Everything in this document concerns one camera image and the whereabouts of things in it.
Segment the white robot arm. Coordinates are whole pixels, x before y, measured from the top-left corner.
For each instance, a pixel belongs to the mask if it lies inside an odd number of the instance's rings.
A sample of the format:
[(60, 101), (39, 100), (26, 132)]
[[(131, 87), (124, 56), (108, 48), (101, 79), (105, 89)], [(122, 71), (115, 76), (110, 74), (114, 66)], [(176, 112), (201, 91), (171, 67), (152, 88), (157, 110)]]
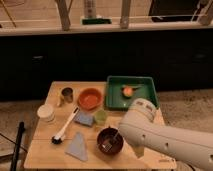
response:
[(143, 98), (135, 99), (119, 122), (118, 132), (133, 149), (148, 147), (172, 158), (213, 171), (213, 133), (154, 123), (157, 109)]

